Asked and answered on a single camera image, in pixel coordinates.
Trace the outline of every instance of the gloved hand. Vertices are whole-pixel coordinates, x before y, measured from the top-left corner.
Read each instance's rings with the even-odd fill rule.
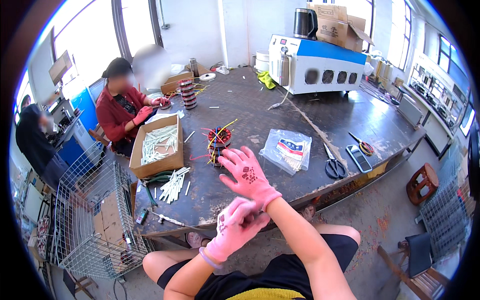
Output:
[[[235,198],[216,220],[217,235],[208,244],[212,258],[224,262],[236,250],[251,240],[270,221],[266,213],[258,214],[255,202]]]
[[[139,111],[138,114],[135,116],[135,118],[132,119],[133,123],[135,126],[138,126],[138,124],[142,123],[145,121],[145,119],[148,117],[149,114],[151,114],[153,111],[153,108],[151,106],[144,106],[142,107]]]
[[[220,174],[220,180],[232,191],[254,199],[257,208],[261,208],[263,211],[273,199],[282,196],[268,183],[255,154],[249,148],[242,146],[241,151],[224,149],[222,154],[225,157],[220,156],[218,161],[232,173],[237,183],[225,174]]]
[[[168,105],[168,103],[170,103],[170,100],[168,100],[165,97],[159,97],[157,99],[153,99],[153,100],[150,101],[151,106],[157,106],[157,105],[160,105],[160,104],[162,106],[165,106],[165,105]]]

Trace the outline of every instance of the scissors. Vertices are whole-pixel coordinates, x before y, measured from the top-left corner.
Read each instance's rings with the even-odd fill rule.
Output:
[[[327,173],[328,177],[333,179],[345,178],[345,176],[347,175],[345,166],[342,165],[342,163],[339,162],[338,159],[335,158],[335,156],[333,156],[332,152],[330,152],[330,149],[328,149],[328,146],[325,143],[324,146],[325,151],[328,155],[328,160],[325,165],[325,172]]]
[[[355,139],[355,141],[359,143],[359,148],[363,153],[368,156],[371,156],[373,154],[373,147],[369,143],[362,141],[361,139],[353,135],[351,132],[349,132],[349,134]]]

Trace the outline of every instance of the red wooden stool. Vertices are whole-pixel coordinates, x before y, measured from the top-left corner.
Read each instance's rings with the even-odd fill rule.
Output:
[[[419,183],[417,177],[422,175],[423,180]],[[410,179],[407,183],[407,195],[413,205],[419,205],[430,197],[438,188],[438,177],[432,166],[429,163],[425,163]],[[422,196],[420,190],[424,187],[428,187],[428,192]]]

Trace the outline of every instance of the black t-shirt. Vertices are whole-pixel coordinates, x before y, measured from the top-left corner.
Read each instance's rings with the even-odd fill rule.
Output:
[[[17,125],[15,139],[18,148],[25,155],[33,169],[40,176],[45,167],[55,155],[55,148],[48,142],[38,125],[40,109],[36,104],[30,104],[22,109]]]
[[[130,102],[125,99],[124,96],[118,94],[116,96],[113,96],[115,101],[120,104],[129,114],[136,115],[137,114],[137,109],[135,106],[133,106]]]

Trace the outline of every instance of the concrete floor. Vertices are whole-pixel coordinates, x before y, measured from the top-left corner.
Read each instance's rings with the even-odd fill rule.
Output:
[[[414,218],[419,209],[410,203],[405,191],[406,183],[425,162],[434,169],[439,167],[437,157],[422,140],[403,165],[364,191],[317,213],[313,219],[315,223],[353,226],[360,232],[362,241],[359,250],[345,272],[350,288],[359,300],[395,299],[398,294],[399,280],[391,275],[392,272],[376,250],[378,245],[382,245],[387,252],[392,252],[405,236],[425,231],[422,224],[415,224]],[[260,233],[229,258],[221,274],[234,270],[247,275],[257,274],[265,269],[272,258],[282,253],[291,253],[291,250],[279,229]],[[128,299],[158,299],[163,296],[163,290],[146,276],[142,267],[127,273],[125,280],[123,285]],[[97,283],[98,289],[88,288],[96,299],[115,299],[113,281],[97,280]],[[56,283],[57,299],[72,299],[63,287],[61,281]],[[125,299],[118,283],[116,293],[119,300]],[[77,299],[87,297],[81,292],[77,294]]]

